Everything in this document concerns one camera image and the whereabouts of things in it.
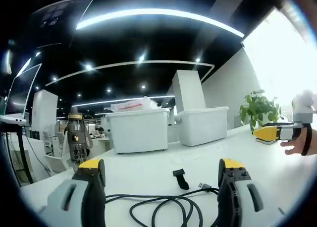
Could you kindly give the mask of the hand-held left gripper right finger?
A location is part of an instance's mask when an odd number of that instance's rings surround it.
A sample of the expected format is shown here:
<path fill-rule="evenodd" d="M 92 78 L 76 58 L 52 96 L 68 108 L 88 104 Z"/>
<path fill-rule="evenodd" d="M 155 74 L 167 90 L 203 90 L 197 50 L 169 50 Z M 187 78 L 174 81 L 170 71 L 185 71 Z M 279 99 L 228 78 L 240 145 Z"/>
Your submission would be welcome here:
<path fill-rule="evenodd" d="M 269 207 L 259 184 L 242 163 L 222 158 L 218 168 L 219 227 L 267 227 Z"/>

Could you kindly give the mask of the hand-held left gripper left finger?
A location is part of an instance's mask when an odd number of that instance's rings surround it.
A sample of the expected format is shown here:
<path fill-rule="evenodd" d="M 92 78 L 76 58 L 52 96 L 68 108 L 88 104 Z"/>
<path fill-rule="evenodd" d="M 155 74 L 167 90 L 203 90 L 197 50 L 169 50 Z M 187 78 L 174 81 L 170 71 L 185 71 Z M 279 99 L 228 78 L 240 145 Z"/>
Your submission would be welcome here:
<path fill-rule="evenodd" d="M 41 219 L 50 227 L 104 227 L 105 186 L 104 161 L 83 162 L 48 196 Z"/>

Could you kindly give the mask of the person's right hand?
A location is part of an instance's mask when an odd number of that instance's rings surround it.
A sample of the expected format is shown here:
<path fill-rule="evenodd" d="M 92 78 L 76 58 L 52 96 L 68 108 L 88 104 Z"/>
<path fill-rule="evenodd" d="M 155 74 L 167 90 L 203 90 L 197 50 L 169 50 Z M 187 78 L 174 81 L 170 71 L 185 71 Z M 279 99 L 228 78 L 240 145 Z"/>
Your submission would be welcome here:
<path fill-rule="evenodd" d="M 305 141 L 298 138 L 293 141 L 281 142 L 280 146 L 286 148 L 286 155 L 301 154 L 304 149 Z"/>

